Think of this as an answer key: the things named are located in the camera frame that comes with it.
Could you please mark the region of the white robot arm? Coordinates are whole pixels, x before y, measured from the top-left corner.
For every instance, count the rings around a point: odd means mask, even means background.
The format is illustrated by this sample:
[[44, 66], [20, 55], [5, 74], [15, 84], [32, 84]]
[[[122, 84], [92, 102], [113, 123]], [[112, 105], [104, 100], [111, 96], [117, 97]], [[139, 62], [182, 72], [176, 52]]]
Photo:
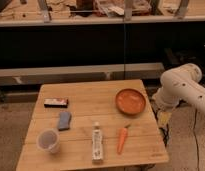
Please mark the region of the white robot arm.
[[205, 87], [199, 84], [201, 79], [202, 71], [193, 63], [184, 64], [162, 73], [161, 87], [152, 96], [157, 107], [156, 114], [160, 128], [168, 124], [172, 111], [181, 100], [205, 115]]

